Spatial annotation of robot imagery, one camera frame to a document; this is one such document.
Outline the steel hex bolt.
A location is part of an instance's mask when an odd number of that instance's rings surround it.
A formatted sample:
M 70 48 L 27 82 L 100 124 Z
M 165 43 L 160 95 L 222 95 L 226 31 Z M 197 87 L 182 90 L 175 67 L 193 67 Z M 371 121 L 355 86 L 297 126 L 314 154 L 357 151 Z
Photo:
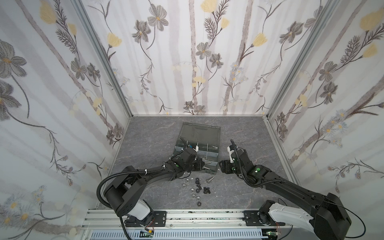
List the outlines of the steel hex bolt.
M 206 182 L 209 184 L 209 183 L 212 182 L 212 180 L 213 180 L 214 178 L 215 178 L 215 177 L 210 177 L 210 178 L 208 178 L 208 179 L 206 180 Z

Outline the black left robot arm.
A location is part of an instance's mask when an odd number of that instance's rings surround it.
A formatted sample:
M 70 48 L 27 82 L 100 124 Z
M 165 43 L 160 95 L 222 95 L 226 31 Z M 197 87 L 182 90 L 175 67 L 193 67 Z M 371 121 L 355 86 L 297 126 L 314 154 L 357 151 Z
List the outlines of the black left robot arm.
M 185 173 L 201 171 L 204 161 L 198 156 L 199 147 L 191 146 L 184 138 L 182 149 L 164 162 L 151 169 L 124 168 L 117 174 L 103 179 L 97 186 L 96 196 L 99 202 L 114 210 L 120 220 L 128 217 L 140 226 L 148 226 L 155 220 L 155 211 L 141 200 L 145 188 L 160 181 L 182 179 Z

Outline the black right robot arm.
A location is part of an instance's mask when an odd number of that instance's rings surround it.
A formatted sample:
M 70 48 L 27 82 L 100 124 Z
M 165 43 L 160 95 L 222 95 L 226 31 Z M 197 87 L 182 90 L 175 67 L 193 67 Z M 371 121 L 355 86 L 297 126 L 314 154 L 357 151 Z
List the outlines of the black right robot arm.
M 267 200 L 256 212 L 246 212 L 247 225 L 284 223 L 314 233 L 320 240 L 345 240 L 352 226 L 351 210 L 332 193 L 323 195 L 286 180 L 263 165 L 254 165 L 245 149 L 234 141 L 228 146 L 229 160 L 221 161 L 226 174 L 236 174 L 251 188 L 265 188 L 295 204 L 289 207 Z

